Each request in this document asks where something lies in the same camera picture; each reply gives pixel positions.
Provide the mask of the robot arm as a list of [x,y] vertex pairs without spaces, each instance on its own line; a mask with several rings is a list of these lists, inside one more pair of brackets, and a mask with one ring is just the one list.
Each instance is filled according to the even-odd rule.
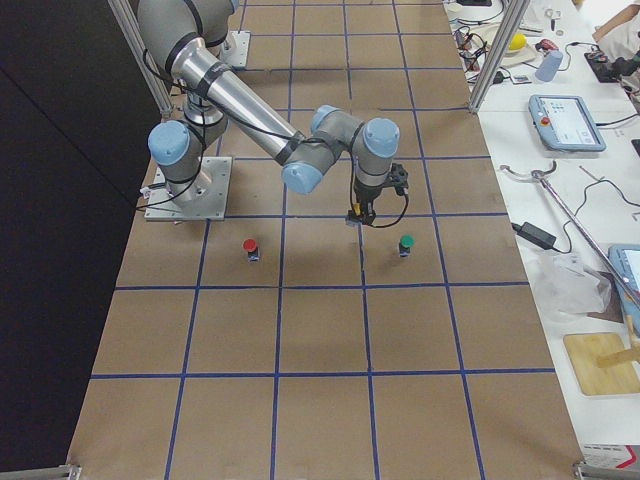
[[386,188],[409,196],[408,174],[394,156],[399,127],[387,118],[364,122],[330,105],[319,107],[302,134],[273,110],[215,53],[229,33],[235,1],[142,1],[137,20],[157,65],[188,93],[233,121],[282,168],[288,190],[306,195],[343,153],[351,162],[353,222],[375,223],[375,200]]

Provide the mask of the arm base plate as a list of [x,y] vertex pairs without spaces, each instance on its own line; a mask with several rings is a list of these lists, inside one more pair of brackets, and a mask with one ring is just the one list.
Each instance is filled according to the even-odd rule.
[[144,218],[147,221],[200,221],[225,217],[232,157],[209,157],[202,160],[201,171],[186,193],[173,200],[166,188],[164,174],[156,168],[154,182],[160,188],[149,192]]
[[251,32],[230,30],[221,44],[219,59],[235,70],[247,67]]

